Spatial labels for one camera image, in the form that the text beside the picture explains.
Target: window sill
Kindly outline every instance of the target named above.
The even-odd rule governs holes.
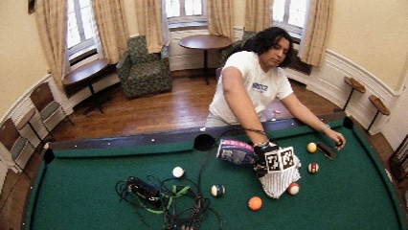
[[[74,66],[75,64],[78,64],[80,61],[86,60],[87,58],[95,56],[96,54],[99,54],[99,52],[95,46],[76,52],[75,54],[70,56],[71,66]]]
[[[208,29],[207,22],[187,22],[169,25],[171,32]]]

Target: bar stool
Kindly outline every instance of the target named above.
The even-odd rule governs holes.
[[[370,129],[371,129],[371,127],[373,127],[373,124],[374,124],[374,122],[375,122],[375,120],[377,120],[377,118],[378,118],[381,112],[382,112],[386,116],[390,116],[390,115],[391,115],[391,111],[389,110],[389,108],[387,108],[386,105],[383,104],[382,99],[379,99],[378,96],[371,95],[371,96],[369,97],[369,99],[370,99],[370,101],[373,102],[374,106],[377,107],[378,112],[377,112],[377,114],[375,114],[375,116],[374,116],[373,122],[371,122],[371,124],[370,124],[370,126],[369,126],[369,129],[367,129],[367,132],[370,131]]]
[[[350,77],[345,77],[345,81],[350,86],[353,86],[353,91],[350,92],[349,99],[344,107],[344,111],[346,111],[346,107],[347,107],[350,100],[353,99],[355,90],[358,90],[361,93],[366,93],[366,87],[359,83],[358,80]]]

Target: green armchair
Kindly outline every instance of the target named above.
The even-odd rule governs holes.
[[[116,64],[122,87],[128,98],[173,89],[168,46],[149,54],[145,36],[132,37],[128,51]]]

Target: beige curtain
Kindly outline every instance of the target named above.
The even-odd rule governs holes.
[[[272,26],[273,0],[246,0],[245,31],[261,32]]]
[[[235,40],[233,0],[207,0],[208,31],[213,35],[228,36]]]
[[[128,50],[128,23],[122,0],[92,0],[106,58],[118,63]]]
[[[324,64],[329,43],[332,17],[333,1],[312,0],[298,56],[304,62],[314,66],[321,66]]]
[[[149,53],[159,53],[167,43],[165,35],[169,33],[164,28],[163,0],[139,0],[138,1],[138,19],[140,34],[145,35]]]
[[[67,51],[67,0],[38,0],[37,21],[50,71],[59,88],[70,69]]]

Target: yellow billiard ball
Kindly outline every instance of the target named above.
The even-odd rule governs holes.
[[[317,151],[317,149],[318,149],[318,146],[317,146],[317,144],[316,143],[309,143],[309,145],[308,145],[308,150],[309,150],[309,152],[310,153],[314,153],[316,151]]]

